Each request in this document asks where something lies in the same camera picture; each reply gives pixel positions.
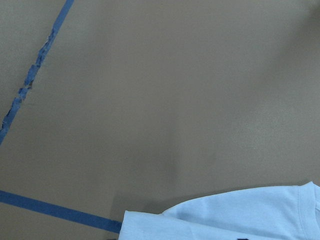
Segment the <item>light blue t-shirt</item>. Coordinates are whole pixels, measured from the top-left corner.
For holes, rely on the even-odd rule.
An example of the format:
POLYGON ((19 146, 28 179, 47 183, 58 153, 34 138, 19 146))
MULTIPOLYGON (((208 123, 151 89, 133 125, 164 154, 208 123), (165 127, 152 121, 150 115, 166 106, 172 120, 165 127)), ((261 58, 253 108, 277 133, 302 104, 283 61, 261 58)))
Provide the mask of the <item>light blue t-shirt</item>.
POLYGON ((317 240, 320 188, 268 186, 179 203, 160 214, 126 211, 121 240, 317 240))

